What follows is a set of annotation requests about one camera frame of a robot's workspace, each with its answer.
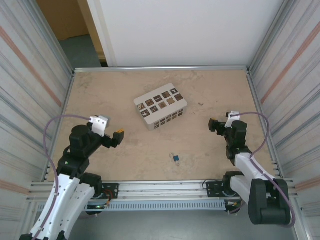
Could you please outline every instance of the black cable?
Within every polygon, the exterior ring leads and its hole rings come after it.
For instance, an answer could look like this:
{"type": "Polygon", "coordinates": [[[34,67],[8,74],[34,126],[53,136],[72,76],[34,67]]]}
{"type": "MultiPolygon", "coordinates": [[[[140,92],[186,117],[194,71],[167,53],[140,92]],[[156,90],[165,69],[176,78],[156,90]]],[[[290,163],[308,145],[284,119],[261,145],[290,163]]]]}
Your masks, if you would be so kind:
{"type": "Polygon", "coordinates": [[[206,188],[204,188],[204,184],[205,184],[206,181],[208,181],[208,180],[211,180],[211,181],[216,182],[216,180],[214,180],[214,179],[206,179],[206,180],[204,180],[203,183],[202,183],[202,188],[203,188],[203,189],[206,189],[206,188]]]}

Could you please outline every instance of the white crate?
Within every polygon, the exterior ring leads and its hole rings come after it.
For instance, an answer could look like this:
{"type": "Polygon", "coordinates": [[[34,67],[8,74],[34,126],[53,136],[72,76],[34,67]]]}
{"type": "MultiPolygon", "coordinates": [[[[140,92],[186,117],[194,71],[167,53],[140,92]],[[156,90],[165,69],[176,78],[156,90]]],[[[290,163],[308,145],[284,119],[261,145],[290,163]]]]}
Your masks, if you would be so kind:
{"type": "Polygon", "coordinates": [[[140,96],[133,102],[150,131],[181,118],[188,106],[172,83],[140,96]]]}

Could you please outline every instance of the small object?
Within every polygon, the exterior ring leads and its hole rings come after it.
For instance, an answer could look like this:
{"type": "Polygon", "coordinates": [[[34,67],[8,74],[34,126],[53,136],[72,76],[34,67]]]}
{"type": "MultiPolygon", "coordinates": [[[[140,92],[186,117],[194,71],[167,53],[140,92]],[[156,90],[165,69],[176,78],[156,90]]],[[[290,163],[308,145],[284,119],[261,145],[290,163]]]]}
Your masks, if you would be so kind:
{"type": "Polygon", "coordinates": [[[187,101],[172,83],[159,87],[134,101],[136,110],[152,131],[185,115],[187,101]]]}
{"type": "Polygon", "coordinates": [[[174,153],[171,152],[169,156],[170,156],[170,158],[173,158],[173,161],[175,162],[175,164],[176,164],[177,166],[180,165],[180,159],[179,159],[179,156],[178,156],[178,155],[174,155],[174,153]]]}

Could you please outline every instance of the corrugated metal wall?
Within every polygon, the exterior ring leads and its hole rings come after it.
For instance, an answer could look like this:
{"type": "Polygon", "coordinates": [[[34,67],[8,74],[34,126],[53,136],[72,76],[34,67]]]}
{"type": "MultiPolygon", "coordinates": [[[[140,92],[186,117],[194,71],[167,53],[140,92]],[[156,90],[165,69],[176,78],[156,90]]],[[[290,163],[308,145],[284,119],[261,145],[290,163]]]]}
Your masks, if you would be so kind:
{"type": "Polygon", "coordinates": [[[13,239],[30,182],[42,180],[44,127],[73,75],[50,31],[34,1],[0,1],[0,239],[13,239]]]}
{"type": "Polygon", "coordinates": [[[296,0],[252,79],[286,178],[320,239],[320,1],[296,0]]]}

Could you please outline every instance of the orange stripe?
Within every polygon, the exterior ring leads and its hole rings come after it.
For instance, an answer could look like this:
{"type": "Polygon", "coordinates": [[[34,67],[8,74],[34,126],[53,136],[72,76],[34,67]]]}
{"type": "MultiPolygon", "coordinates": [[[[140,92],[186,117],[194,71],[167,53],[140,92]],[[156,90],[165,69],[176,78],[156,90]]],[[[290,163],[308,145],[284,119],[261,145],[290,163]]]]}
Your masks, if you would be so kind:
{"type": "Polygon", "coordinates": [[[312,178],[310,180],[304,181],[302,183],[299,183],[295,185],[295,189],[297,192],[302,190],[307,190],[316,186],[320,185],[320,176],[317,176],[315,178],[312,178]]]}
{"type": "Polygon", "coordinates": [[[24,195],[28,195],[29,194],[29,189],[26,189],[22,186],[18,186],[16,184],[7,182],[7,181],[3,181],[0,180],[0,189],[5,189],[11,192],[16,192],[19,194],[24,194],[24,195]]]}
{"type": "Polygon", "coordinates": [[[17,55],[17,57],[21,60],[21,62],[25,65],[27,69],[29,69],[30,73],[39,81],[39,83],[42,85],[42,87],[47,91],[47,93],[53,98],[53,100],[58,104],[59,107],[62,106],[62,102],[59,100],[59,98],[54,94],[54,92],[49,88],[49,86],[45,83],[45,81],[42,79],[40,74],[36,71],[34,66],[28,61],[28,59],[23,55],[23,53],[19,50],[19,48],[15,45],[15,43],[12,41],[12,39],[9,37],[9,35],[6,33],[6,31],[0,26],[0,36],[3,38],[3,40],[8,44],[8,46],[13,50],[13,52],[17,55]]]}
{"type": "Polygon", "coordinates": [[[284,78],[284,76],[288,73],[290,68],[294,65],[294,63],[297,61],[297,59],[305,52],[305,50],[309,47],[309,45],[313,42],[313,40],[316,38],[318,33],[320,32],[320,22],[315,26],[315,28],[312,30],[312,32],[309,34],[309,36],[306,38],[306,40],[302,43],[299,50],[296,52],[294,57],[291,59],[291,61],[287,64],[287,66],[283,69],[283,71],[280,73],[280,75],[277,77],[275,82],[272,84],[270,89],[266,92],[266,94],[261,99],[261,103],[264,104],[266,99],[269,97],[271,92],[276,88],[276,86],[280,83],[280,81],[284,78]]]}

